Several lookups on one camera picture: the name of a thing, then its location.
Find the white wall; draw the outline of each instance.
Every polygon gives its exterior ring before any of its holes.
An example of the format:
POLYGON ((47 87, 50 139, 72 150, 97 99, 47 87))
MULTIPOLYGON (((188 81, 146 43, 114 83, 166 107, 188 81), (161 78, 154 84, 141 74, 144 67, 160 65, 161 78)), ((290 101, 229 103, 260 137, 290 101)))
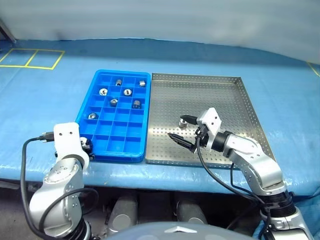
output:
POLYGON ((0 0, 17 39, 151 38, 320 64, 320 0, 0 0))

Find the blue table surface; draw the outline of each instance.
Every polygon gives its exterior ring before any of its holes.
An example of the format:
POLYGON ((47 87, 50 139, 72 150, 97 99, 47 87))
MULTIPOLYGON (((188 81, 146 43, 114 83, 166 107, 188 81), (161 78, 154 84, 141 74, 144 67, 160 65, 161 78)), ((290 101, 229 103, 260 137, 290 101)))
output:
MULTIPOLYGON (((306 62, 249 48, 151 39, 0 41, 0 48, 0 58, 11 48, 65 51, 54 70, 0 67, 0 179, 20 179, 24 141, 52 131, 55 124, 73 122, 95 72, 108 69, 241 77, 289 191, 311 196, 319 190, 320 77, 306 62)), ((37 64, 51 63, 51 57, 40 54, 37 64)), ((320 72, 318 65, 313 67, 320 72)), ((42 181, 55 162, 54 152, 52 142, 29 145, 27 180, 42 181)), ((228 170, 212 170, 230 181, 228 170)), ((234 175, 237 185, 248 188, 241 172, 234 175)), ((93 186, 228 193, 201 167, 145 162, 91 162, 84 181, 93 186)))

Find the stainless steel tray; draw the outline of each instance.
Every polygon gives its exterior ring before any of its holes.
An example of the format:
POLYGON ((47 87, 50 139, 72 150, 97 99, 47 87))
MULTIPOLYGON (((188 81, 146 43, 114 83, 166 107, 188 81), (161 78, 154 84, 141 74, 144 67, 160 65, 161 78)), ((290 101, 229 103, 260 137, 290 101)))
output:
MULTIPOLYGON (((173 142, 167 133, 194 142, 197 126, 181 130, 181 115, 198 116, 214 107, 221 120, 221 132, 231 131, 256 139, 263 151, 274 158, 241 77, 153 73, 151 82, 146 161, 151 164, 198 166, 196 154, 173 142)), ((211 167, 229 168, 230 160, 216 151, 202 150, 211 167)))

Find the yellow tape line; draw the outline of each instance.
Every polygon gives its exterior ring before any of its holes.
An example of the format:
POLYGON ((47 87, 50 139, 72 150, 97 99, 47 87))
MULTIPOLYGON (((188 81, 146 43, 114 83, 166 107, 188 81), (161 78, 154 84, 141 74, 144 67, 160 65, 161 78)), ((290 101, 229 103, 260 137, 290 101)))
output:
POLYGON ((315 75, 317 75, 320 78, 320 74, 317 72, 317 70, 315 70, 315 68, 312 66, 312 64, 310 62, 306 62, 309 67, 312 69, 312 71, 315 73, 315 75))
POLYGON ((39 49, 39 48, 11 48, 1 59, 0 63, 13 51, 13 50, 23 50, 23 51, 35 51, 32 56, 28 59, 25 65, 4 65, 0 64, 2 68, 25 68, 25 69, 44 69, 44 70, 53 70, 60 62, 62 56, 65 54, 64 50, 53 50, 53 49, 39 49), (43 52, 58 52, 61 53, 58 59, 54 62, 53 66, 29 66, 30 62, 39 51, 43 52))

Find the blue plastic tray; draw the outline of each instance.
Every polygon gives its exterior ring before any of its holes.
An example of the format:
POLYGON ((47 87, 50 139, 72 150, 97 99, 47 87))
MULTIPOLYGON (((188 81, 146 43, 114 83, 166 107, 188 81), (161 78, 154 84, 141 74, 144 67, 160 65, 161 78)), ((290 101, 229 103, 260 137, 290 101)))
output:
POLYGON ((76 117, 81 137, 91 139, 95 159, 106 162, 141 162, 145 156, 151 78, 146 72, 98 70, 76 117), (121 86, 116 81, 122 80, 121 86), (145 81, 145 87, 139 82, 145 81), (107 89, 107 95, 99 94, 107 89), (124 95, 131 89, 130 96, 124 95), (110 100, 117 99, 116 106, 110 100), (139 100, 140 109, 133 108, 139 100), (96 113, 96 119, 89 119, 96 113))

